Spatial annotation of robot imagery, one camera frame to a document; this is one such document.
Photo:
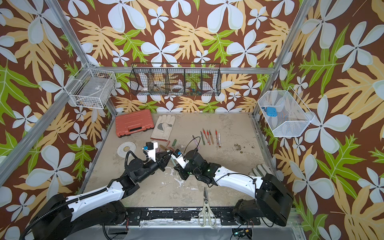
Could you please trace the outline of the dark green pen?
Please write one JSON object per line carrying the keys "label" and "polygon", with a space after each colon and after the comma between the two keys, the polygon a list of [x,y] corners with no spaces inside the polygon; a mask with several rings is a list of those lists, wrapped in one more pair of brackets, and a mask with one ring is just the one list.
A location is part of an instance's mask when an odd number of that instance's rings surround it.
{"label": "dark green pen", "polygon": [[202,132],[202,131],[200,131],[200,134],[201,134],[201,139],[202,139],[202,141],[203,141],[203,145],[205,146],[205,145],[206,145],[206,143],[205,143],[205,139],[204,139],[204,135],[203,135],[203,132]]}

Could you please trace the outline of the clear red-capped pen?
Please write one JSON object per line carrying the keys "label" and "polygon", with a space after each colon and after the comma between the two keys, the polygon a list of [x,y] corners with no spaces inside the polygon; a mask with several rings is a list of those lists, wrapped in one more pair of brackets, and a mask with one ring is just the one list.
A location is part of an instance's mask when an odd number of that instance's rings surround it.
{"label": "clear red-capped pen", "polygon": [[206,137],[207,137],[207,141],[208,141],[209,145],[211,145],[210,134],[209,134],[208,130],[206,131]]}

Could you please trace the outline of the brown gold pen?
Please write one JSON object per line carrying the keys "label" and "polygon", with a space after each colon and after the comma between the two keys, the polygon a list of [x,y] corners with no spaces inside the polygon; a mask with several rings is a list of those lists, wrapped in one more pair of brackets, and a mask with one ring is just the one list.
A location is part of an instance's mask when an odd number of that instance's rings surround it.
{"label": "brown gold pen", "polygon": [[212,145],[214,145],[215,142],[214,142],[213,135],[212,135],[211,131],[209,131],[209,135],[210,135],[211,143],[212,143]]}

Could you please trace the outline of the red gel pen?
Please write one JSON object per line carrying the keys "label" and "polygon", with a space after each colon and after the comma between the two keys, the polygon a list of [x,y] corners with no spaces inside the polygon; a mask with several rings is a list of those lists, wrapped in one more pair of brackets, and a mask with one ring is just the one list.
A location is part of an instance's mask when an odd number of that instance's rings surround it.
{"label": "red gel pen", "polygon": [[219,136],[218,136],[218,131],[216,129],[215,129],[215,134],[216,134],[217,145],[219,145]]}

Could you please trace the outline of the pink pen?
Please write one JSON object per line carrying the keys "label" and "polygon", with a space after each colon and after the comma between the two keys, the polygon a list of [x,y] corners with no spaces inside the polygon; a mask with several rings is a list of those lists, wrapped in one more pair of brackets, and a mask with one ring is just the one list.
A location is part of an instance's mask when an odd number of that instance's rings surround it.
{"label": "pink pen", "polygon": [[192,136],[193,137],[193,141],[194,143],[196,144],[196,148],[199,150],[200,149],[200,140],[201,140],[201,137],[200,136]]}

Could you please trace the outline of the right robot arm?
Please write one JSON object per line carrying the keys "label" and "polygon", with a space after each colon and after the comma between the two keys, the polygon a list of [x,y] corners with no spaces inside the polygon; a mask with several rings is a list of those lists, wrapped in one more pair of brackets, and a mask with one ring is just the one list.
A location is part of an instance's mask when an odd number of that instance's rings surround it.
{"label": "right robot arm", "polygon": [[253,197],[253,200],[237,202],[233,215],[239,223],[264,217],[274,225],[287,225],[294,197],[274,175],[267,173],[263,177],[252,177],[237,173],[207,162],[197,150],[189,151],[186,156],[177,150],[172,159],[177,162],[174,169],[183,180],[194,176],[210,187],[227,187]]}

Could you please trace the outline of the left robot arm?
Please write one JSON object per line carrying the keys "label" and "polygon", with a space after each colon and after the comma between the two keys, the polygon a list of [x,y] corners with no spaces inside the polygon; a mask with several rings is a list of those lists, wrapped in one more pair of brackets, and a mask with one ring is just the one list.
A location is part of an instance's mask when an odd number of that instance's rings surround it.
{"label": "left robot arm", "polygon": [[21,233],[20,239],[32,236],[35,240],[64,240],[71,234],[102,224],[124,222],[127,210],[121,200],[136,192],[143,180],[157,170],[164,171],[176,151],[156,152],[144,149],[142,161],[132,151],[125,157],[123,174],[105,187],[85,194],[53,196]]}

